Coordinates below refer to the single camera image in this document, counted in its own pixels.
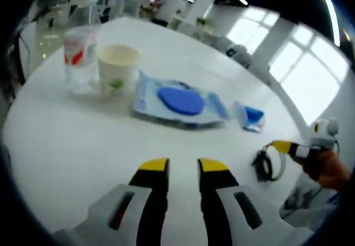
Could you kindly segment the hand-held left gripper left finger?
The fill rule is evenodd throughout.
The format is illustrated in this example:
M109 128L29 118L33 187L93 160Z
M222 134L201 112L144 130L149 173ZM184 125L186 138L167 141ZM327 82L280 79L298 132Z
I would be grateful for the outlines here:
M149 160L93 203L84 221L53 238L58 245L160 245L168 190L169 159Z

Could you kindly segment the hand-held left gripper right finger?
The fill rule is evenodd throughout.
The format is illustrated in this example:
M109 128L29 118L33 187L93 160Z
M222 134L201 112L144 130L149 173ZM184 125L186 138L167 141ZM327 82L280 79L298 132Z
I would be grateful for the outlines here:
M199 158L201 211L209 245L302 245L313 233L286 223L253 187L218 160Z

